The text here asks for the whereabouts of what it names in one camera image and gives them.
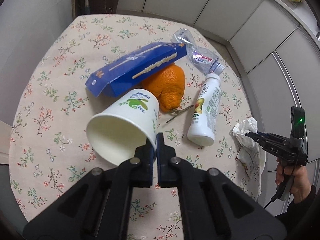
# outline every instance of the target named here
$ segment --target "white paper cup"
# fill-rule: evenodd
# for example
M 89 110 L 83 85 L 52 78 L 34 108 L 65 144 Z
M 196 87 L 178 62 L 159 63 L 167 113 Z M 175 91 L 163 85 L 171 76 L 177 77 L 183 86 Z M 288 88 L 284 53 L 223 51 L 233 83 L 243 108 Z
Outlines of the white paper cup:
M 156 150 L 158 112 L 159 103 L 152 93 L 131 90 L 90 119 L 86 129 L 89 143 L 114 165 L 134 157 L 147 138 Z

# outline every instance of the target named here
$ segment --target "fruit picture on bottle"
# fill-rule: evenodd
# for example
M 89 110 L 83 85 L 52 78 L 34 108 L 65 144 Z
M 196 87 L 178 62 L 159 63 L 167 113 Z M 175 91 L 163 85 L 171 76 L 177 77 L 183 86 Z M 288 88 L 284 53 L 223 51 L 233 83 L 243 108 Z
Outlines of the fruit picture on bottle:
M 199 98 L 196 102 L 194 113 L 201 114 L 202 113 L 202 105 L 204 103 L 204 98 Z

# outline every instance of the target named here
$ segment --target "blue box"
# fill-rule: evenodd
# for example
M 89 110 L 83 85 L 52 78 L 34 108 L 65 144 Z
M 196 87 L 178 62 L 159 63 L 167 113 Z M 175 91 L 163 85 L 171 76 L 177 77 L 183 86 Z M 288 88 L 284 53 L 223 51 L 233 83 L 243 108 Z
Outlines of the blue box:
M 85 85 L 95 97 L 117 97 L 186 54 L 185 44 L 154 42 L 95 71 Z

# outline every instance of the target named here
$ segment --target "black sleeve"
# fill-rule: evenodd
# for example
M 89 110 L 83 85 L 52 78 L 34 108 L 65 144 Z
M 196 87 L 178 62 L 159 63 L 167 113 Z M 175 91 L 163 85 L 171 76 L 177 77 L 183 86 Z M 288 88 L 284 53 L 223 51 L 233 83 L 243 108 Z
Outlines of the black sleeve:
M 316 197 L 316 187 L 311 186 L 311 192 L 308 197 L 295 204 L 293 201 L 289 204 L 287 212 L 276 216 L 285 226 L 287 232 L 289 233 L 303 218 L 305 213 L 308 211 L 309 207 L 313 203 Z

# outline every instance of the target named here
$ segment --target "floral tablecloth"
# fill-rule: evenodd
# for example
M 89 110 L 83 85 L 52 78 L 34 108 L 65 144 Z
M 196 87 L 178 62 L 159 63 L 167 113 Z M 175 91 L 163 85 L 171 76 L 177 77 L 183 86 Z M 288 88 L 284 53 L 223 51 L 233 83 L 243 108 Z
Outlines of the floral tablecloth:
M 219 53 L 195 29 L 172 21 L 123 15 L 80 16 L 62 33 L 35 69 L 21 96 L 10 146 L 11 185 L 21 211 L 31 220 L 94 167 L 114 166 L 92 149 L 86 125 L 116 98 L 94 98 L 86 89 L 90 73 L 154 41 L 170 41 L 179 28 L 188 28 L 198 45 Z M 232 136 L 238 120 L 251 117 L 239 78 L 227 67 L 221 75 L 223 91 L 216 123 L 216 141 L 199 147 L 186 133 L 192 111 L 168 124 L 159 114 L 158 131 L 177 156 L 194 167 L 217 167 L 252 198 L 260 192 L 260 169 L 249 179 L 236 160 L 239 143 Z M 204 76 L 186 57 L 176 61 L 184 69 L 186 89 L 181 108 L 196 101 Z M 175 188 L 160 188 L 157 174 L 151 188 L 133 191 L 128 240 L 183 239 Z

